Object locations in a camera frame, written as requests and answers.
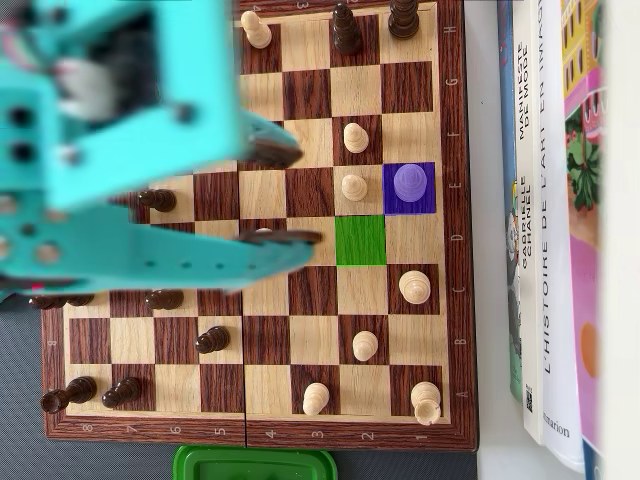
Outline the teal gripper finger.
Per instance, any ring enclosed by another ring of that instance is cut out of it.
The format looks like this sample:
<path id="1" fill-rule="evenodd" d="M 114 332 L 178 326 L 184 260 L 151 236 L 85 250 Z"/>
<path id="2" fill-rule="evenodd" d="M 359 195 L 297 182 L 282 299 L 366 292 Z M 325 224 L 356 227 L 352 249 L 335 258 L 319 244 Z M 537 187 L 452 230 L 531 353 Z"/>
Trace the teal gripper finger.
<path id="1" fill-rule="evenodd" d="M 246 146 L 238 160 L 272 169 L 286 169 L 300 160 L 303 150 L 283 127 L 248 111 L 241 111 L 246 133 Z"/>
<path id="2" fill-rule="evenodd" d="M 249 231 L 226 240 L 127 222 L 1 232 L 1 286 L 13 291 L 245 288 L 304 266 L 322 234 Z"/>

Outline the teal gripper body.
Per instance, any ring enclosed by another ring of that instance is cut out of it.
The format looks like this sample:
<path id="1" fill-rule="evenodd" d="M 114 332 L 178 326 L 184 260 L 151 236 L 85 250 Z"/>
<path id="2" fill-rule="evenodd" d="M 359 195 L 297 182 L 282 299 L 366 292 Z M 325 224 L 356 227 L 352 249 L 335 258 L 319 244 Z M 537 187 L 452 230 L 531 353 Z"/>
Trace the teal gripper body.
<path id="1" fill-rule="evenodd" d="M 241 153 L 228 7 L 5 1 L 1 191 L 70 210 Z"/>

